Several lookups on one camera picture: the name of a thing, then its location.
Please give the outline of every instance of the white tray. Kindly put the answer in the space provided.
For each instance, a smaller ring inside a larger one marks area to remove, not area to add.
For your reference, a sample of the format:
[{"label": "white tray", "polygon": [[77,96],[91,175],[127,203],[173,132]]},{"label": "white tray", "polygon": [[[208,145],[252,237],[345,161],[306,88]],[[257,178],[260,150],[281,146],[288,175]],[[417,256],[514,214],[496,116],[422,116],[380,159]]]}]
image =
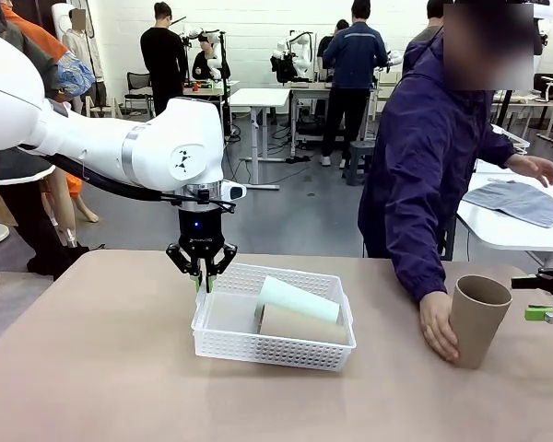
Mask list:
[{"label": "white tray", "polygon": [[[268,275],[340,304],[348,345],[257,334],[254,311]],[[207,294],[202,286],[196,297],[194,349],[199,356],[340,371],[357,347],[352,321],[348,298],[337,276],[232,264],[215,281],[212,293]]]}]

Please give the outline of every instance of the gray stool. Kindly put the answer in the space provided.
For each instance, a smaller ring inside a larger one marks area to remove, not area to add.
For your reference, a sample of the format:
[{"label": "gray stool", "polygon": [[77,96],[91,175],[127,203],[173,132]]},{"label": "gray stool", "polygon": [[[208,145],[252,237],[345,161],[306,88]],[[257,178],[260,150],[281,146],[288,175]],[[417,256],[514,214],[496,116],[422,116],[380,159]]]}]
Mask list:
[{"label": "gray stool", "polygon": [[375,140],[350,143],[350,160],[347,161],[347,170],[345,170],[348,186],[361,186],[365,183],[366,173],[359,174],[360,159],[362,156],[372,155],[374,150]]}]

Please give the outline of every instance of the basket handle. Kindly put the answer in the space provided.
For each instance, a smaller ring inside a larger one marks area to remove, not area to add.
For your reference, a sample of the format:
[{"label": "basket handle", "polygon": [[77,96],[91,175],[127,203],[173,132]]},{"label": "basket handle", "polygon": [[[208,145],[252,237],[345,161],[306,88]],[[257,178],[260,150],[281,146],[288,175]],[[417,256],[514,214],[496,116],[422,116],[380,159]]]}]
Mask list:
[{"label": "basket handle", "polygon": [[350,302],[348,301],[348,297],[345,294],[343,294],[343,298],[344,298],[344,309],[347,311],[347,314],[348,314],[348,325],[352,325],[352,323],[354,322],[354,318],[352,318],[352,312],[350,311]]}]

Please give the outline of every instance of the wall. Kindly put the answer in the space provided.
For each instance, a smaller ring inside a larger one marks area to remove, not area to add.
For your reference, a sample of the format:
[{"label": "wall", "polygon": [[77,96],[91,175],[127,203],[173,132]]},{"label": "wall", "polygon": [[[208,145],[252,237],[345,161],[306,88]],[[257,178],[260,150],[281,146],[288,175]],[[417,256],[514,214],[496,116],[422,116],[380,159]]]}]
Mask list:
[{"label": "wall", "polygon": [[[139,39],[152,26],[154,0],[89,0],[108,89],[117,98],[126,93],[126,73],[146,72]],[[318,40],[333,31],[340,18],[350,21],[351,0],[168,0],[174,18],[228,34],[232,78],[241,87],[276,87],[270,56],[290,30],[316,32]],[[390,50],[404,50],[427,23],[427,0],[372,0],[369,24]],[[172,28],[182,31],[182,23]],[[196,42],[189,58],[198,53]],[[553,25],[542,72],[553,72]]]}]

